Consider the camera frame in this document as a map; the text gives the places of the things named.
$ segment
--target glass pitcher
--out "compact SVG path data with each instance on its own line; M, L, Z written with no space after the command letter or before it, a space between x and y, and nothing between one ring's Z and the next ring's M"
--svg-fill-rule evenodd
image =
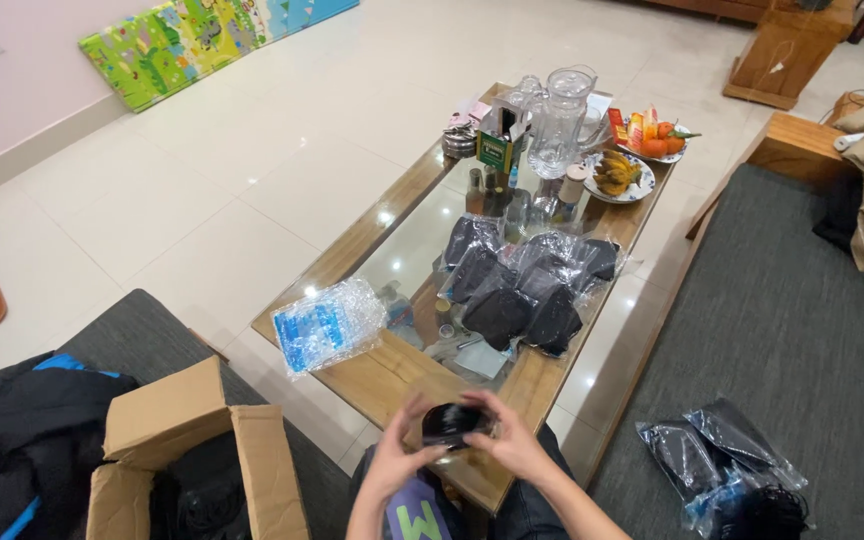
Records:
M542 114L528 155L529 166L539 177L559 178L575 160L586 99L597 79L594 71L583 65L557 69L549 75L548 97L542 100Z

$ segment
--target white tile floor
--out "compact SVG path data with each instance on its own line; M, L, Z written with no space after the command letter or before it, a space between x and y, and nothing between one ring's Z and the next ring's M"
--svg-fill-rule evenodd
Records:
M590 388L607 372L632 375L689 248L688 221L772 112L719 93L750 34L601 0L363 0L0 187L0 367L146 289L351 473L379 431L314 378L289 382L250 320L435 141L456 103L496 80L586 64L624 111L653 103L705 135L549 416L583 479L610 422ZM484 38L493 43L476 45ZM840 45L793 113L818 120L855 89L864 43Z

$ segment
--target plate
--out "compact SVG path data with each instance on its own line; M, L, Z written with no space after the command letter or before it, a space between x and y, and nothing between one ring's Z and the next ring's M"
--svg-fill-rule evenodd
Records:
M599 191L598 184L595 183L593 179L593 175L595 174L595 166L599 165L599 162L605 157L604 153L593 153L592 155L585 158L582 164L591 171L588 175L588 178L585 179L585 189L589 190L592 195L597 199L602 199L607 203L634 203L645 197L649 193L652 193L652 190L656 188L656 174L652 172L652 169L649 168L648 165L645 164L645 161L639 159L638 157L632 155L631 153L620 152L632 165L639 165L642 167L642 180L641 185L636 185L634 183L630 183L629 187L625 188L625 192L621 195L617 195L613 197L612 195L606 195L602 191Z
M628 118L625 119L625 123L626 123L626 125L629 124ZM682 132L684 134L692 133L692 131L690 131L689 128L687 128L686 126L683 126L682 124L676 124L675 129L676 129L676 131ZM616 146L618 146L622 150L625 150L629 154L635 154L636 156L639 156L643 160L648 160L650 162L659 162L660 164L674 164L674 163L678 162L678 160L681 160L682 156L684 156L686 154L686 150L689 148L689 141L692 141L692 137L687 138L685 140L685 146L682 146L681 150L679 150L678 153L670 153L670 154L663 156L663 157L646 157L645 155L642 155L641 153L637 153L637 152L633 152L632 150L629 150L629 147L624 145L624 144L616 144Z

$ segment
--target green letter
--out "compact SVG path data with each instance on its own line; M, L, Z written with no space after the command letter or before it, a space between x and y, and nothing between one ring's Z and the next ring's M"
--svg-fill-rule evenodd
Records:
M402 537L405 540L419 540L425 534L429 540L442 540L442 534L439 534L439 523L432 514L432 506L425 500L421 504L425 519L415 518L411 524L409 523L409 510L404 504L395 509L395 514L398 515L398 525L402 527Z

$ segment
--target wooden sofa armrest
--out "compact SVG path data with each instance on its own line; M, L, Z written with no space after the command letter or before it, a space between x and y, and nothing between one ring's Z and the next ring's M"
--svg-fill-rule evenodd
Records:
M695 240L702 222L712 213L729 178L742 164L779 173L807 184L813 190L824 190L844 172L855 170L855 166L843 159L833 146L835 139L843 135L845 133L839 129L784 112L774 112L699 208L685 237Z

